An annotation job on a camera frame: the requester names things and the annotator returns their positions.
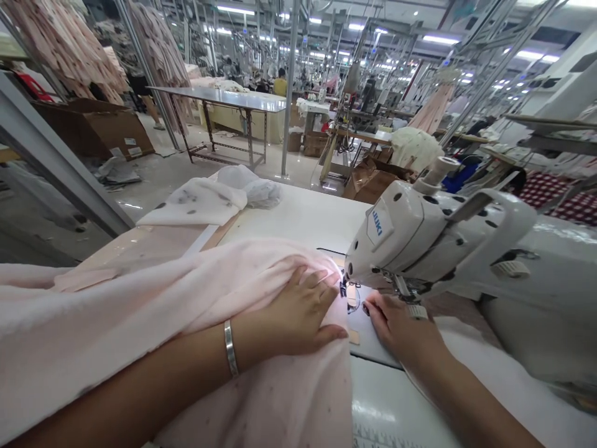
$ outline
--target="white table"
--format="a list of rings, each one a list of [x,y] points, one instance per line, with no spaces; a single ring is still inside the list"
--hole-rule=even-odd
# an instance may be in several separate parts
[[[149,87],[152,90],[163,92],[168,95],[170,102],[172,104],[172,108],[177,110],[176,104],[174,103],[174,95],[178,96],[186,96],[187,98],[191,98],[193,100],[201,100],[203,104],[203,113],[205,114],[205,124],[207,126],[207,132],[210,135],[210,143],[211,143],[211,152],[216,152],[216,145],[228,147],[231,149],[236,149],[238,151],[248,152],[249,153],[249,168],[254,170],[257,165],[261,162],[266,162],[266,148],[267,148],[267,113],[268,112],[280,112],[286,109],[286,100],[281,98],[276,98],[272,95],[272,98],[266,98],[263,96],[255,96],[250,95],[248,93],[238,93],[238,92],[229,92],[219,89],[212,89],[206,87]],[[246,123],[247,123],[247,141],[249,143],[249,149],[241,148],[238,146],[232,146],[227,143],[218,143],[213,140],[213,131],[211,128],[211,121],[210,121],[210,112],[208,110],[207,104],[213,103],[218,106],[224,106],[232,109],[244,110],[246,114]],[[253,111],[263,112],[264,113],[264,133],[263,133],[263,153],[261,152],[254,152],[253,151],[253,136],[251,132],[251,113]],[[189,147],[187,138],[185,137],[185,127],[184,124],[181,123],[180,119],[178,118],[178,114],[175,114],[177,117],[177,123],[180,128],[180,133],[182,134],[182,138],[185,141],[185,147],[187,148],[188,158],[193,163],[193,157],[199,157],[200,159],[206,159],[213,162],[219,162],[227,165],[236,165],[236,163],[228,161],[226,159],[220,159],[218,157],[208,156],[207,154],[202,154],[200,151],[206,149],[207,146],[202,144],[197,147]],[[253,155],[261,156],[256,161],[253,159]]]

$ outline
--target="sewing machine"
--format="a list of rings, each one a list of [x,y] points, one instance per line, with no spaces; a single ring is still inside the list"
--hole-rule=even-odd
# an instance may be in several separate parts
[[[595,387],[597,233],[495,190],[443,193],[453,167],[441,157],[414,185],[386,189],[348,248],[345,282],[403,300],[417,319],[427,317],[420,301],[442,292],[483,298],[486,320],[531,375]]]

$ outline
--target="silver bangle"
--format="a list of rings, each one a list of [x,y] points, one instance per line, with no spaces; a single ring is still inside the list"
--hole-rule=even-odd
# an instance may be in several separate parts
[[[228,357],[228,366],[232,378],[238,377],[238,366],[236,365],[236,355],[234,354],[234,343],[232,342],[232,327],[230,319],[224,322],[224,340],[226,341],[226,356]]]

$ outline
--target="red checkered fabric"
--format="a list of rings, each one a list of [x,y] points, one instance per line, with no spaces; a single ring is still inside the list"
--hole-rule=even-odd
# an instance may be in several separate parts
[[[527,178],[521,199],[533,208],[540,208],[549,200],[564,194],[570,184],[571,181],[567,182],[550,174],[535,173]],[[546,215],[597,226],[597,197],[587,193],[577,194]]]

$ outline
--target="pink fabric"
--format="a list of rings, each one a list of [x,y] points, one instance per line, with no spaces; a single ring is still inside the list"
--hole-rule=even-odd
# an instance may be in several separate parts
[[[421,129],[421,131],[433,135],[446,113],[454,88],[454,84],[441,84],[425,106],[410,121],[409,127]]]
[[[0,286],[0,445],[181,331],[266,306],[303,264],[310,267],[305,275],[337,271],[315,250],[258,239],[78,292]],[[346,328],[343,299],[323,324]],[[351,440],[349,348],[339,340],[313,355],[256,366],[188,408],[155,441],[175,448],[316,448]]]

